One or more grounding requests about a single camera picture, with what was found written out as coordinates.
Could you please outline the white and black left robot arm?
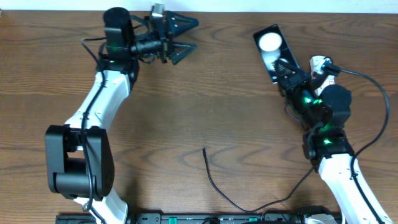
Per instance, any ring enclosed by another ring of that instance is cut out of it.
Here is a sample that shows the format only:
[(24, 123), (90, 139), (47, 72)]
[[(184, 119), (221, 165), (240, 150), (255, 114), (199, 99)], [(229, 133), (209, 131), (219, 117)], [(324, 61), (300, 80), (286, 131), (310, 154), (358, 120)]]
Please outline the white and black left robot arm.
[(179, 63), (196, 49), (176, 38), (198, 20), (152, 6), (146, 17), (123, 7), (103, 15), (104, 37), (93, 59), (95, 81), (87, 97), (63, 125), (45, 133), (47, 180), (51, 192), (82, 206), (92, 223), (135, 223), (129, 205), (116, 193), (108, 132), (122, 102), (131, 94), (141, 63)]

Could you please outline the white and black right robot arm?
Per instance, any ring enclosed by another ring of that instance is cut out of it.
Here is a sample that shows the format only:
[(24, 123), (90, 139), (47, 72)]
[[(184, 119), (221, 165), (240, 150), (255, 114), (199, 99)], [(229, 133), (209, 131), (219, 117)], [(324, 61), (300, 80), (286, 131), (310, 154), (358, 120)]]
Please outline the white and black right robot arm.
[(359, 167), (344, 131), (351, 115), (351, 92), (343, 86), (323, 86), (343, 68), (324, 60), (316, 77), (281, 59), (274, 62), (281, 95), (307, 127), (303, 152), (332, 191), (348, 223), (391, 223)]

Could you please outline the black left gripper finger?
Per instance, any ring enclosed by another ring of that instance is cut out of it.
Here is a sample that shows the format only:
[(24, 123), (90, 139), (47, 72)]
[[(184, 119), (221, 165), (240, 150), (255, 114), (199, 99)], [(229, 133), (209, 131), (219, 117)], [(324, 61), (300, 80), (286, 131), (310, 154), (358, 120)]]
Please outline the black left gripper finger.
[(172, 44), (171, 53), (169, 53), (169, 59), (171, 59), (173, 65), (176, 65), (196, 49), (196, 44), (174, 42)]
[(165, 16), (167, 30), (170, 35), (181, 35), (199, 24), (196, 18), (183, 16), (172, 11), (166, 11)]

